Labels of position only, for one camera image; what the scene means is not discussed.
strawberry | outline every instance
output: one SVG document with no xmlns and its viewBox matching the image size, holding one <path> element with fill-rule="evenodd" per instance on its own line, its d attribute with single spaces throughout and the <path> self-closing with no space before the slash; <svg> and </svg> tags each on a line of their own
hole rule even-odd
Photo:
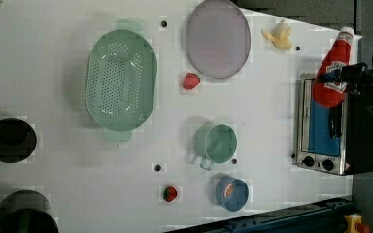
<svg viewBox="0 0 373 233">
<path fill-rule="evenodd" d="M 201 79 L 199 79 L 197 75 L 187 73 L 186 77 L 184 78 L 183 88 L 185 90 L 192 90 L 196 88 L 199 85 L 199 83 L 201 83 Z"/>
<path fill-rule="evenodd" d="M 167 202 L 172 202 L 177 196 L 177 189 L 173 186 L 167 186 L 163 192 L 163 199 Z"/>
</svg>

black bowl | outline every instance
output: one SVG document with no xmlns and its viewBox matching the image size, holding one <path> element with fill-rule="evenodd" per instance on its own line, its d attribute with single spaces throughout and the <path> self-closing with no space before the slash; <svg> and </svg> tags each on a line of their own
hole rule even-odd
<svg viewBox="0 0 373 233">
<path fill-rule="evenodd" d="M 20 162 L 36 148 L 37 138 L 33 128 L 20 119 L 0 121 L 0 161 Z"/>
</svg>

red ketchup bottle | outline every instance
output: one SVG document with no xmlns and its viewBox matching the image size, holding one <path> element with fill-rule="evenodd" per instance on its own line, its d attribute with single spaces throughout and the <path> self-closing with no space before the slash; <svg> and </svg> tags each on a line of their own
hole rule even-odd
<svg viewBox="0 0 373 233">
<path fill-rule="evenodd" d="M 332 108 L 344 100 L 346 83 L 326 82 L 324 75 L 349 64 L 354 30 L 343 27 L 323 61 L 314 81 L 313 98 L 321 106 Z"/>
</svg>

white table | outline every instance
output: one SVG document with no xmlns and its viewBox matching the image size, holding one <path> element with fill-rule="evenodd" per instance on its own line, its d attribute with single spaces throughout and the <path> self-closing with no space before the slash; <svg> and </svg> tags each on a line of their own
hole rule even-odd
<svg viewBox="0 0 373 233">
<path fill-rule="evenodd" d="M 184 92 L 183 76 L 195 72 L 184 31 L 198 3 L 7 0 L 0 8 L 0 119 L 32 124 L 39 147 L 24 162 L 0 163 L 0 201 L 16 190 L 37 190 L 50 200 L 60 232 L 107 233 L 162 232 L 351 195 L 351 176 L 300 169 L 290 158 L 297 81 L 318 70 L 338 32 L 288 20 L 301 51 L 278 50 L 260 31 L 281 18 L 243 10 L 252 33 L 244 69 Z M 131 141 L 116 144 L 105 141 L 90 118 L 84 87 L 92 46 L 120 18 L 144 25 L 159 77 L 149 120 Z M 217 164 L 211 172 L 199 167 L 191 137 L 207 121 L 235 128 L 236 165 Z M 156 163 L 163 171 L 153 170 Z M 250 199 L 237 213 L 214 200 L 225 174 L 250 186 Z M 181 191 L 174 203 L 160 197 L 167 184 Z"/>
</svg>

mug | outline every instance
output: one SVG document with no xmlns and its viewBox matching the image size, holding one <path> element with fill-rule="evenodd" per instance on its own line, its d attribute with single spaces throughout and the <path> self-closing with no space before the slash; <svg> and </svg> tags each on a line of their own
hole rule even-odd
<svg viewBox="0 0 373 233">
<path fill-rule="evenodd" d="M 222 178 L 216 187 L 217 201 L 230 212 L 241 210 L 247 203 L 249 190 L 247 184 L 232 177 Z"/>
<path fill-rule="evenodd" d="M 211 171 L 214 163 L 224 163 L 234 155 L 237 137 L 225 124 L 204 124 L 196 131 L 194 144 L 196 152 L 202 156 L 201 168 Z"/>
</svg>

